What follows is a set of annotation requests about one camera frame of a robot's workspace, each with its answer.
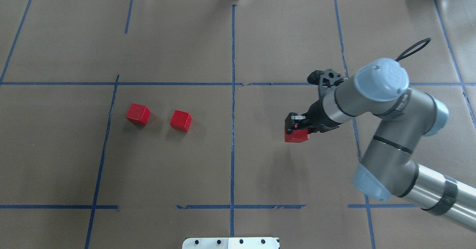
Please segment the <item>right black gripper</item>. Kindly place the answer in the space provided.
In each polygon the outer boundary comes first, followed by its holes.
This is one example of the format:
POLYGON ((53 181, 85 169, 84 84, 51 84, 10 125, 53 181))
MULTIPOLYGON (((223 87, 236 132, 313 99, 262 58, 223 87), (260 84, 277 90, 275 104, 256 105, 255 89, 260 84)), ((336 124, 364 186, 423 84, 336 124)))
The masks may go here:
POLYGON ((286 132, 308 129, 308 133, 325 133, 339 128, 340 125, 340 123, 331 120, 325 113, 322 100, 313 103, 303 115, 291 112, 284 120, 286 132))

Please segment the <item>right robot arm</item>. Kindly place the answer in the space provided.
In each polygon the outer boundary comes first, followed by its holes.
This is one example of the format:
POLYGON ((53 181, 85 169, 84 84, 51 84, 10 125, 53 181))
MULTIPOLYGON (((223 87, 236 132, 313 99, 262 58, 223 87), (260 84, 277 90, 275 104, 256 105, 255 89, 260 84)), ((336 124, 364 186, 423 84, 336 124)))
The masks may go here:
POLYGON ((331 69, 314 71, 308 83, 318 86, 319 99, 306 113, 289 113, 285 134, 325 133, 371 113, 381 122, 353 185, 369 198, 381 202, 402 198, 475 231, 475 188, 411 160, 423 136, 445 127, 449 110, 432 95, 410 88, 407 71, 398 61, 377 59, 350 78, 331 69))

